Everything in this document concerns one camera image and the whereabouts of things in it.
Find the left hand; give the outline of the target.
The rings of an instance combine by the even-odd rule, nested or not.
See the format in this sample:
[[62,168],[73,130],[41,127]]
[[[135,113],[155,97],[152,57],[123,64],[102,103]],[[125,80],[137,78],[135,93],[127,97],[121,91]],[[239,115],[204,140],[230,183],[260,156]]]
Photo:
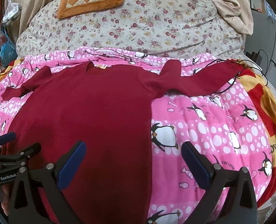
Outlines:
[[0,202],[4,214],[8,216],[10,212],[10,185],[0,186]]

